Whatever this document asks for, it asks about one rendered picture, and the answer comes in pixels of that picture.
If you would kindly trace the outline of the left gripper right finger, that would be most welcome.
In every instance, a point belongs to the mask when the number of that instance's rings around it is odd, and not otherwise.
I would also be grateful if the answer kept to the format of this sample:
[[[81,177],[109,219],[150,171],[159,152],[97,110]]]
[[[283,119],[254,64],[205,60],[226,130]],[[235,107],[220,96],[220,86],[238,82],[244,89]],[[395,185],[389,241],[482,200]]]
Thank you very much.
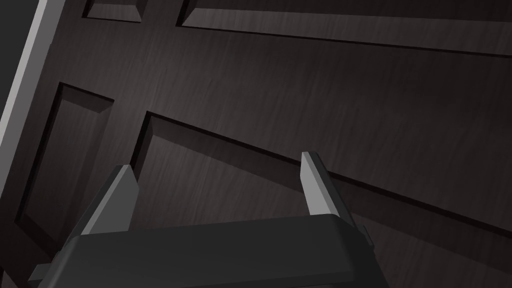
[[[350,210],[317,152],[301,153],[299,176],[309,214],[333,214],[350,226],[355,225]]]

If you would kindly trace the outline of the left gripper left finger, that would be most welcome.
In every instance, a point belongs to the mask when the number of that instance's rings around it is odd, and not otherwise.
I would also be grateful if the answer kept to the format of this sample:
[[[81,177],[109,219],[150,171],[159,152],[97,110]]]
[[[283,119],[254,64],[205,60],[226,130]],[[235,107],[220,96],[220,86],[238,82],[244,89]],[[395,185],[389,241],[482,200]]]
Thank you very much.
[[[138,195],[139,185],[132,167],[115,166],[66,242],[81,235],[127,231]]]

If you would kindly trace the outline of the dark brown panelled door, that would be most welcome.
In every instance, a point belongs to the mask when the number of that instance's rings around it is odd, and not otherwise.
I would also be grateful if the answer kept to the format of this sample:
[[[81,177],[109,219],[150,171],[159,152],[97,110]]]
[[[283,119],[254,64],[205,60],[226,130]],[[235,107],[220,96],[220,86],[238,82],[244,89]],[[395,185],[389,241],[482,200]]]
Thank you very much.
[[[117,165],[137,231],[304,216],[304,151],[391,288],[512,288],[512,0],[64,0],[0,282],[30,288]]]

